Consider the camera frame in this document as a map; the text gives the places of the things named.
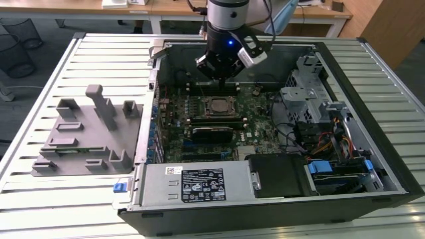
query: sticker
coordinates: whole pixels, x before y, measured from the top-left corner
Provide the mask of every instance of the sticker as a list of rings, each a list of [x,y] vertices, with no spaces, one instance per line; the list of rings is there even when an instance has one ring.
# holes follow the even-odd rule
[[[222,168],[181,171],[181,195],[183,203],[223,201]]]
[[[165,167],[165,174],[181,174],[182,167]]]
[[[147,14],[146,11],[130,11],[130,13]]]

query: cpu socket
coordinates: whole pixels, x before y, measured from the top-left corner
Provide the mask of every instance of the cpu socket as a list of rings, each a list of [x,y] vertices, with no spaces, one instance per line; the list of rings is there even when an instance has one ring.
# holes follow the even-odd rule
[[[225,117],[237,116],[234,108],[233,97],[206,97],[205,102],[205,116],[207,117]]]

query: green circuit board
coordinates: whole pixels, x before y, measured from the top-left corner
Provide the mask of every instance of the green circuit board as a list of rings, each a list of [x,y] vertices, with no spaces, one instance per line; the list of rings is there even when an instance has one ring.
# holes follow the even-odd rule
[[[239,86],[237,95],[231,97],[189,96],[183,88],[173,88],[166,92],[167,96],[159,101],[162,136],[166,163],[187,162],[185,155],[219,154],[221,160],[238,160],[237,147],[251,145],[255,153],[278,153],[279,143],[277,134],[271,127],[267,115],[270,105],[270,94],[253,95],[254,85]],[[201,125],[187,123],[187,119],[203,119],[213,115],[226,120],[222,122],[203,122]],[[230,143],[199,144],[191,143],[191,129],[194,127],[233,127]]]

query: table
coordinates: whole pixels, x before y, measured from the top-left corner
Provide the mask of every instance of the table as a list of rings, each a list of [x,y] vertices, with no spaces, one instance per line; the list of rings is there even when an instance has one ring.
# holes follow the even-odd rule
[[[193,0],[193,5],[205,6],[205,0]],[[149,20],[153,34],[161,34],[161,20],[202,21],[203,18],[191,12],[185,0],[150,0],[147,5],[129,4],[127,8],[117,9],[101,9],[101,0],[0,0],[0,17]],[[302,9],[297,9],[290,23],[328,24],[326,37],[336,37],[350,18],[347,10],[336,12],[314,6],[303,8],[303,18]]]
[[[93,102],[83,94],[85,86],[102,84],[103,95],[111,102],[143,102],[149,76],[155,74],[155,70],[147,66],[153,39],[201,40],[201,37],[86,34],[83,38],[71,39],[0,162],[1,239],[143,238],[122,222],[110,207],[114,197],[111,187],[119,179],[131,177],[131,174],[33,178],[29,172],[58,115],[53,106],[61,98],[73,97],[79,105],[91,105]],[[398,154],[423,185],[425,108],[374,50],[354,39],[277,37],[275,40],[322,41],[326,44]],[[123,69],[121,66],[127,62],[137,62],[138,67]],[[336,84],[331,80],[328,84],[336,98],[342,100]],[[425,197],[396,208],[379,209],[346,223],[177,238],[277,239],[293,236],[301,239],[422,239],[423,204]]]

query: mesh trash bin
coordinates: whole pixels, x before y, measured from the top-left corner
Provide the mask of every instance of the mesh trash bin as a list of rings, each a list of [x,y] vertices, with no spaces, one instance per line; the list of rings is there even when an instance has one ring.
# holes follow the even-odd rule
[[[9,34],[18,36],[25,49],[41,46],[42,41],[30,19],[0,18],[0,24]]]
[[[10,78],[19,78],[34,71],[29,55],[19,45],[18,37],[11,34],[0,35],[0,69]]]

